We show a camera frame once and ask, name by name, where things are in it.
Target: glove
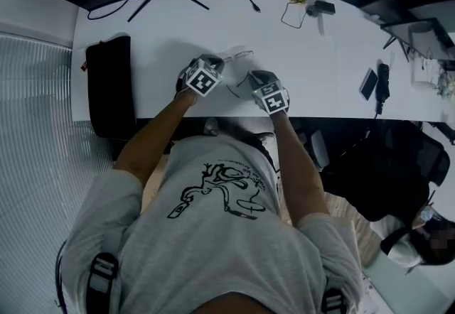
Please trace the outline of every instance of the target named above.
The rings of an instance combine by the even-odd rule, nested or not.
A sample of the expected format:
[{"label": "glove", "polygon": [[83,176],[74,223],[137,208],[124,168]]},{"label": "glove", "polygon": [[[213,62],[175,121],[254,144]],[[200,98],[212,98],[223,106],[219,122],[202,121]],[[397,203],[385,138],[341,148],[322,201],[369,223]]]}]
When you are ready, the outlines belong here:
[{"label": "glove", "polygon": [[253,70],[248,73],[248,80],[253,91],[252,96],[260,109],[265,110],[268,115],[289,111],[289,94],[273,72]]},{"label": "glove", "polygon": [[192,59],[178,75],[176,95],[184,90],[191,89],[196,94],[205,97],[221,81],[221,73],[225,62],[218,56],[202,54]]}]

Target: black pouch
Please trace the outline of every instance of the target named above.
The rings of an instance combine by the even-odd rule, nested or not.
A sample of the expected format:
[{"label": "black pouch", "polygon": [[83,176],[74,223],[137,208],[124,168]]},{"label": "black pouch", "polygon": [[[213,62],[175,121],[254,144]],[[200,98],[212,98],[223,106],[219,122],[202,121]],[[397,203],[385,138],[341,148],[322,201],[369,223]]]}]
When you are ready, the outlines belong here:
[{"label": "black pouch", "polygon": [[99,137],[129,140],[136,133],[130,45],[120,36],[87,49],[90,120]]}]

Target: desk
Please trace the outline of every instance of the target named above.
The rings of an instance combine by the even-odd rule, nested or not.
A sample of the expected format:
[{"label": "desk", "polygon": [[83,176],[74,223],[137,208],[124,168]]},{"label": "desk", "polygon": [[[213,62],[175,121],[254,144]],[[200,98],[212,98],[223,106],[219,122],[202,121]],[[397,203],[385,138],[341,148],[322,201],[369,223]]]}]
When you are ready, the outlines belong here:
[{"label": "desk", "polygon": [[[127,19],[143,0],[131,0],[119,12],[87,20],[80,9],[73,43],[71,108],[73,120],[90,119],[87,73],[81,70],[88,46],[128,34],[132,38],[132,88],[137,118],[156,116],[172,99],[178,73],[201,53],[232,55],[253,50],[254,55],[226,65],[223,83],[188,112],[189,117],[265,116],[250,97],[248,83],[235,85],[252,68],[275,72],[291,97],[291,117],[373,118],[375,98],[359,93],[368,68],[378,60],[389,64],[390,94],[382,118],[419,121],[455,120],[455,108],[435,91],[412,87],[412,66],[398,42],[382,47],[389,35],[367,20],[354,6],[339,0],[336,14],[323,15],[324,36],[317,18],[306,16],[301,29],[280,22],[288,0],[199,0],[206,11],[188,0],[153,0],[131,22]],[[118,7],[97,10],[92,17]],[[302,5],[290,5],[285,21],[299,25]],[[226,87],[231,86],[241,98]]]}]

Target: black hair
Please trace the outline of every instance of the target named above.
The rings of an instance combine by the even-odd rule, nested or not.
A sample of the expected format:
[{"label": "black hair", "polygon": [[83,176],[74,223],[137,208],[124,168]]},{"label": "black hair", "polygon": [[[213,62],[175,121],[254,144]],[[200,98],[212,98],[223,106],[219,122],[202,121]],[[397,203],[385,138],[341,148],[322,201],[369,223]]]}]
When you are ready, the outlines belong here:
[{"label": "black hair", "polygon": [[455,239],[448,239],[446,248],[434,250],[431,247],[430,240],[438,239],[441,231],[455,230],[455,222],[449,221],[438,213],[428,221],[424,230],[427,235],[413,229],[409,234],[409,240],[422,258],[422,265],[441,266],[455,260]]}]

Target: black strap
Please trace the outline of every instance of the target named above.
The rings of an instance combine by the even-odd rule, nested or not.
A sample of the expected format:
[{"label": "black strap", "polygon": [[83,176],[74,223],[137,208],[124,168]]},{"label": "black strap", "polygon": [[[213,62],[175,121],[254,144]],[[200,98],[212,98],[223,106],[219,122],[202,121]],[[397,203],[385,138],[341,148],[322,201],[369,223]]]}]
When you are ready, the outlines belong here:
[{"label": "black strap", "polygon": [[93,259],[85,298],[87,314],[109,314],[112,282],[117,277],[118,267],[117,259],[108,253],[98,254]]},{"label": "black strap", "polygon": [[328,289],[322,298],[322,313],[346,314],[348,309],[344,303],[344,295],[336,288]]},{"label": "black strap", "polygon": [[382,252],[384,252],[386,255],[390,253],[390,250],[394,245],[401,240],[406,234],[411,232],[411,228],[400,228],[397,229],[395,232],[393,232],[391,235],[389,235],[387,238],[383,239],[381,241],[381,249]]}]

